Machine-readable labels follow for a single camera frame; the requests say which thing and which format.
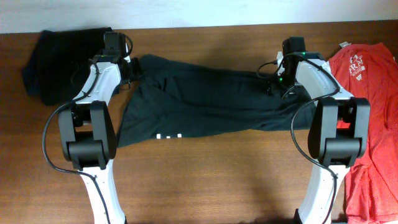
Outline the dark green Nike t-shirt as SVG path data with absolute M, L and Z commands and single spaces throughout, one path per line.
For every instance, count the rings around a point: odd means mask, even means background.
M 124 109 L 118 146 L 155 138 L 201 138 L 256 129 L 308 129 L 315 105 L 304 89 L 288 95 L 254 72 L 221 70 L 144 55 L 132 61 L 139 84 Z

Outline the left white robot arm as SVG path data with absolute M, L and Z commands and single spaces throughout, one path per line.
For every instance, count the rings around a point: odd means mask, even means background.
M 58 112 L 58 125 L 63 156 L 84 182 L 95 223 L 126 223 L 114 183 L 118 140 L 108 105 L 116 89 L 131 81 L 132 40 L 120 32 L 105 32 L 103 40 L 85 84 Z

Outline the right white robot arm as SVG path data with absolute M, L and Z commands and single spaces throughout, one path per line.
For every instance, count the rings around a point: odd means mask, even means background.
M 306 106 L 315 114 L 308 133 L 308 152 L 299 152 L 313 164 L 307 193 L 295 210 L 294 223 L 331 223 L 331 211 L 341 183 L 368 139 L 370 104 L 345 90 L 318 52 L 305 48 L 303 37 L 289 37 L 275 60 L 281 83 L 302 87 L 310 96 Z

